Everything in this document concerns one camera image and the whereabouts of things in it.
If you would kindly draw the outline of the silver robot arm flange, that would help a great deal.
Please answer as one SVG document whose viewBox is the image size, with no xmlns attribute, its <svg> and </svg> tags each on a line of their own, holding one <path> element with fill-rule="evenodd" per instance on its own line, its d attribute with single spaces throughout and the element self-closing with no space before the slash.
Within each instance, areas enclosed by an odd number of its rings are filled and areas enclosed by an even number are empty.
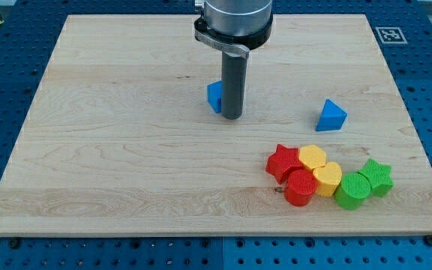
<svg viewBox="0 0 432 270">
<path fill-rule="evenodd" d="M 194 0 L 194 37 L 208 47 L 247 59 L 272 32 L 272 0 Z"/>
</svg>

